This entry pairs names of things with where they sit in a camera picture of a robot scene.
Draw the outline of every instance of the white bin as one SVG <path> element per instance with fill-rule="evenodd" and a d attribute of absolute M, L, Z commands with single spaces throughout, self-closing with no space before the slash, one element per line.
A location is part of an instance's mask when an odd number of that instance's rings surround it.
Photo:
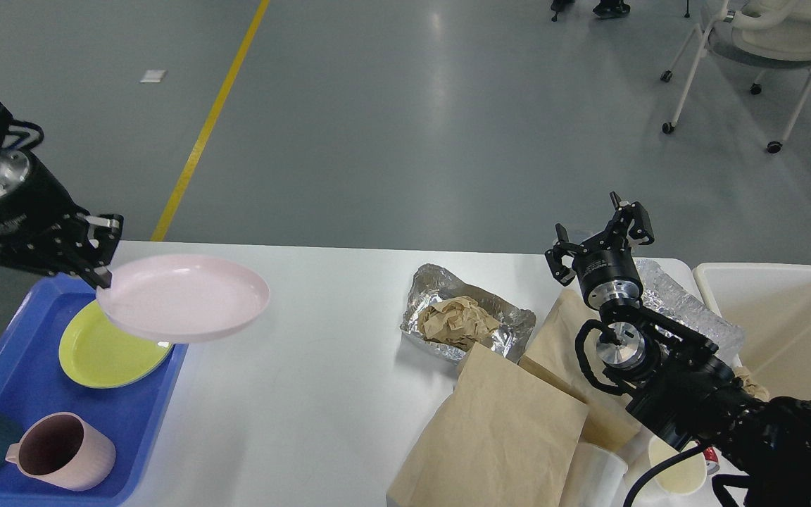
<path fill-rule="evenodd" d="M 811 266 L 705 263 L 703 301 L 746 331 L 741 362 L 774 396 L 811 400 Z"/>

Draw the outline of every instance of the red can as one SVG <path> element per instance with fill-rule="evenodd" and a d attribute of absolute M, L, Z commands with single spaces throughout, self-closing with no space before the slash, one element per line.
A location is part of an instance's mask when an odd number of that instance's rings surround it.
<path fill-rule="evenodd" d="M 705 474 L 712 475 L 718 472 L 718 453 L 715 452 L 714 447 L 707 447 L 703 451 L 705 456 Z"/>

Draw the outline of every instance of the pink mug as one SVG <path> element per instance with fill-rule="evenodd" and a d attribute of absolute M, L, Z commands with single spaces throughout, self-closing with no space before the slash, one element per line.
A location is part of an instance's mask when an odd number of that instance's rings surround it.
<path fill-rule="evenodd" d="M 6 461 L 33 479 L 87 491 L 112 471 L 115 454 L 115 444 L 80 416 L 58 412 L 36 421 L 8 448 Z"/>

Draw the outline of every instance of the yellow plate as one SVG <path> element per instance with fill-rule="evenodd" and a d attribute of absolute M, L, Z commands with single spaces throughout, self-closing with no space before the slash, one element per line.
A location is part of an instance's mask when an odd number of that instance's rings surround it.
<path fill-rule="evenodd" d="M 74 382 L 108 389 L 148 375 L 170 351 L 167 342 L 155 343 L 119 330 L 93 301 L 75 315 L 61 335 L 58 362 Z"/>

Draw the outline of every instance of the paper bag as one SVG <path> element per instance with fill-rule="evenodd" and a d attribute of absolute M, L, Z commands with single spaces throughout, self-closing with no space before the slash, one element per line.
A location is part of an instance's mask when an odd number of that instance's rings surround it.
<path fill-rule="evenodd" d="M 586 407 L 473 346 L 387 490 L 396 507 L 557 507 Z"/>
<path fill-rule="evenodd" d="M 562 291 L 518 365 L 586 403 L 590 411 L 581 438 L 617 452 L 640 431 L 641 424 L 624 410 L 631 401 L 630 396 L 618 397 L 599 391 L 586 381 L 577 365 L 575 338 L 590 318 L 598 318 L 598 315 L 586 307 L 580 295 L 569 289 Z M 586 356 L 593 371 L 598 373 L 602 371 L 599 367 L 602 361 L 596 356 L 595 336 L 596 333 L 591 333 L 586 341 Z M 601 375 L 600 380 L 610 383 Z"/>

